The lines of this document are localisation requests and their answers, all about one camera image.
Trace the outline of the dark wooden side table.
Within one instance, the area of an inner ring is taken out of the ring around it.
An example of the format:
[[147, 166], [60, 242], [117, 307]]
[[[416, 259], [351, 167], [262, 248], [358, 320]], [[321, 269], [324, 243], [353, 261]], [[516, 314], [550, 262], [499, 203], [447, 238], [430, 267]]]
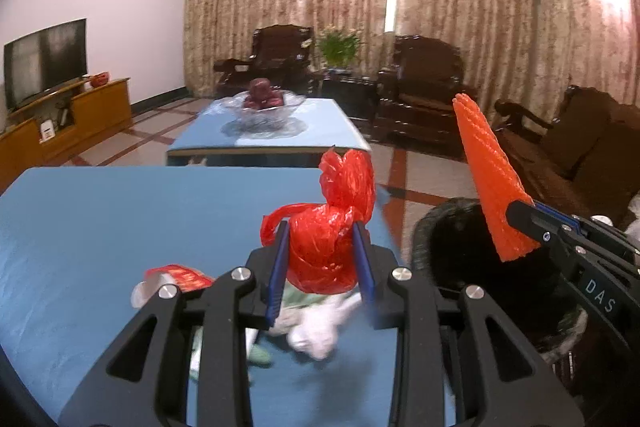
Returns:
[[332, 98], [349, 118], [356, 121], [373, 120], [378, 107], [378, 89], [374, 80], [346, 69], [326, 69], [314, 77], [319, 98]]

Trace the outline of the orange foam fruit net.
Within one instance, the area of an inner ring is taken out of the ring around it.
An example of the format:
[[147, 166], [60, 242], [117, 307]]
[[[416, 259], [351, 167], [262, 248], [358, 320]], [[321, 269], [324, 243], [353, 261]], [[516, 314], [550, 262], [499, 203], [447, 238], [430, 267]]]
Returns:
[[538, 243], [509, 225], [506, 210], [511, 202], [534, 205], [520, 177], [510, 164], [483, 112], [469, 95], [452, 100], [466, 160], [480, 198], [488, 231], [501, 261], [525, 257]]

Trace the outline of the red fruit in bowl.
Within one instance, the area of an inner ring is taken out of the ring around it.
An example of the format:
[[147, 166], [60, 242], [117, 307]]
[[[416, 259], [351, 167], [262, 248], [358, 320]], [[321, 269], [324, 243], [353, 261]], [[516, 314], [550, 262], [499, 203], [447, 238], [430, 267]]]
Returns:
[[243, 107], [262, 110], [284, 105], [282, 92], [273, 87], [268, 78], [255, 78], [248, 85]]

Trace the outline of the red plastic bag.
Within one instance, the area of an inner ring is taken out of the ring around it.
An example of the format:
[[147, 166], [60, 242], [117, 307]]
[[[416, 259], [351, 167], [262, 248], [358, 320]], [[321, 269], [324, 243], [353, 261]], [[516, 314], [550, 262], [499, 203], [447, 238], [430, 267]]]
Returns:
[[320, 159], [319, 183], [323, 204], [298, 202], [262, 218], [260, 240], [274, 242], [283, 220], [290, 226], [288, 273], [290, 284], [306, 294], [335, 295], [357, 284], [352, 228], [372, 217], [376, 191], [371, 157], [363, 150], [341, 155], [328, 150]]

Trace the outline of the long wooden sofa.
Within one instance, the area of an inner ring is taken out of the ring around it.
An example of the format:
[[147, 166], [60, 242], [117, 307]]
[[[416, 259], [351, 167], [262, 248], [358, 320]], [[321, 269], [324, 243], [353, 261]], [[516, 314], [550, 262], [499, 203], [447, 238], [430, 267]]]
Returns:
[[594, 88], [570, 86], [544, 121], [499, 100], [494, 128], [527, 194], [567, 215], [622, 222], [639, 194], [639, 109]]

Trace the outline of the flat screen television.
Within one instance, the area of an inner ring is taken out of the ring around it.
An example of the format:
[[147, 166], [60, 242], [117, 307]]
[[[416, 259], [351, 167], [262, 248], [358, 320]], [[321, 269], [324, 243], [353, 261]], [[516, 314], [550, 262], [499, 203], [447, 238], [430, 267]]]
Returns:
[[3, 72], [10, 112], [84, 77], [88, 74], [87, 20], [71, 20], [7, 43]]

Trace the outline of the red bowl on cabinet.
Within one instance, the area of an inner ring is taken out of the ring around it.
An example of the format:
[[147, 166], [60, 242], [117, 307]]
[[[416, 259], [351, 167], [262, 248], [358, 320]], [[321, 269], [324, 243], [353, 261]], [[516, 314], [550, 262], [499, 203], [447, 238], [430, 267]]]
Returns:
[[96, 89], [105, 86], [110, 82], [110, 79], [111, 75], [109, 72], [99, 72], [99, 74], [92, 75], [89, 78], [89, 83], [90, 86], [93, 87], [93, 89]]

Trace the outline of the black lined trash bin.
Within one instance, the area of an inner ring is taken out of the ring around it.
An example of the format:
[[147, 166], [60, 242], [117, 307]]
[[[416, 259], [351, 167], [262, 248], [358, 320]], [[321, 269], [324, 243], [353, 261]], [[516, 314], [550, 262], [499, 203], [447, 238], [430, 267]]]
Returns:
[[419, 220], [411, 266], [444, 293], [487, 291], [589, 414], [638, 405], [639, 355], [577, 302], [548, 247], [501, 261], [478, 200], [449, 199]]

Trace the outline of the light green rubber glove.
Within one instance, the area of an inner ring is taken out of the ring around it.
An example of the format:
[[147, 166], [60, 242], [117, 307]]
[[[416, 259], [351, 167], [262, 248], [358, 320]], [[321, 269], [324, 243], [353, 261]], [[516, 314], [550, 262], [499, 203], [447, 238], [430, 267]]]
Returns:
[[[272, 364], [272, 358], [269, 351], [259, 344], [259, 337], [266, 335], [278, 338], [291, 336], [292, 332], [301, 333], [305, 313], [313, 307], [320, 306], [324, 300], [326, 300], [326, 296], [306, 294], [290, 283], [285, 283], [282, 309], [273, 326], [267, 332], [261, 333], [257, 329], [249, 329], [245, 333], [247, 362], [250, 365], [269, 367]], [[198, 382], [198, 375], [200, 375], [203, 331], [203, 326], [195, 327], [191, 345], [189, 377], [194, 383]]]

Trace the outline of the white tissue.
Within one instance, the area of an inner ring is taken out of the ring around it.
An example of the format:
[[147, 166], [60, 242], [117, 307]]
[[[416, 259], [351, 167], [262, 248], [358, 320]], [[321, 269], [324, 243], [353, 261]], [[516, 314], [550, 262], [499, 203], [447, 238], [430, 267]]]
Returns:
[[280, 313], [268, 335], [285, 337], [288, 347], [294, 351], [322, 361], [334, 350], [338, 331], [360, 303], [358, 291], [306, 294], [286, 283]]

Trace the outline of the glass fruit bowl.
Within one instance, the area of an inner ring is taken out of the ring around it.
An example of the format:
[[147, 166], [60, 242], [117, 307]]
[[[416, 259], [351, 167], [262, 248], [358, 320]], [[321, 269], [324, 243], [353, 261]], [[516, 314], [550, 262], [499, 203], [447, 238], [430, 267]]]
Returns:
[[203, 112], [206, 116], [226, 117], [221, 131], [223, 134], [239, 138], [248, 135], [250, 138], [283, 138], [302, 133], [307, 125], [294, 117], [306, 98], [291, 91], [284, 91], [284, 105], [262, 110], [243, 107], [247, 91], [213, 101]]

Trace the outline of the far blue tablecloth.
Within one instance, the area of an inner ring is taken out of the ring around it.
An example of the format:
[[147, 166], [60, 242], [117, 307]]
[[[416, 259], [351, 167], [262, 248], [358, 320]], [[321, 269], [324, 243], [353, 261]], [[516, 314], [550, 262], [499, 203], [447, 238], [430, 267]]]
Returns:
[[261, 122], [251, 126], [245, 109], [234, 107], [228, 98], [209, 104], [168, 148], [167, 161], [177, 165], [191, 156], [370, 150], [356, 126], [330, 98], [306, 98], [279, 124], [264, 121], [268, 113], [256, 116]]

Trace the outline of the wooden tv cabinet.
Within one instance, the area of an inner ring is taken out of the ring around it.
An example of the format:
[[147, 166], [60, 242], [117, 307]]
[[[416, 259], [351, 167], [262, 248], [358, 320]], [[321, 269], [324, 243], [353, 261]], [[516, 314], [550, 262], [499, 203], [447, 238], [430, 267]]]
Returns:
[[126, 78], [85, 84], [76, 80], [10, 114], [1, 133], [3, 190], [25, 170], [62, 165], [132, 125]]

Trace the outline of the white items on sofa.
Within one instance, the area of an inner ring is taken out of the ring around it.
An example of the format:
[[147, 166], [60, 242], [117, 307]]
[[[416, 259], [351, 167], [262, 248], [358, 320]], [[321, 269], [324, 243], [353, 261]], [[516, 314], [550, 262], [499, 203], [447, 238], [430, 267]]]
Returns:
[[592, 216], [591, 220], [616, 228], [616, 230], [624, 232], [628, 237], [630, 237], [634, 241], [634, 243], [639, 244], [640, 242], [640, 194], [634, 195], [634, 197], [631, 199], [631, 201], [628, 204], [627, 210], [625, 212], [625, 216], [623, 217], [622, 222], [620, 222], [618, 225], [614, 225], [613, 221], [609, 217], [606, 217], [603, 215]]

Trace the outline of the red white paper cup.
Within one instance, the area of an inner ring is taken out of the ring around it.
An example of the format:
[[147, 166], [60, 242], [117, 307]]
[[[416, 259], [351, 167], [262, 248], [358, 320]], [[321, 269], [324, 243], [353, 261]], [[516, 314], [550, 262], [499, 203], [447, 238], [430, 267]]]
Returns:
[[134, 309], [142, 308], [165, 285], [177, 286], [180, 291], [199, 291], [212, 286], [213, 277], [184, 265], [163, 265], [146, 270], [140, 283], [131, 291], [130, 303]]

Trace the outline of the green potted plant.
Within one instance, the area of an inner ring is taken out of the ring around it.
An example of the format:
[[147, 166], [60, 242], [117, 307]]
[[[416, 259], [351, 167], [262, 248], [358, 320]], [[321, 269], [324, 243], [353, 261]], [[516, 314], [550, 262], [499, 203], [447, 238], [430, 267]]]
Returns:
[[355, 64], [360, 43], [360, 33], [355, 29], [323, 28], [317, 40], [322, 64], [329, 68], [349, 69]]

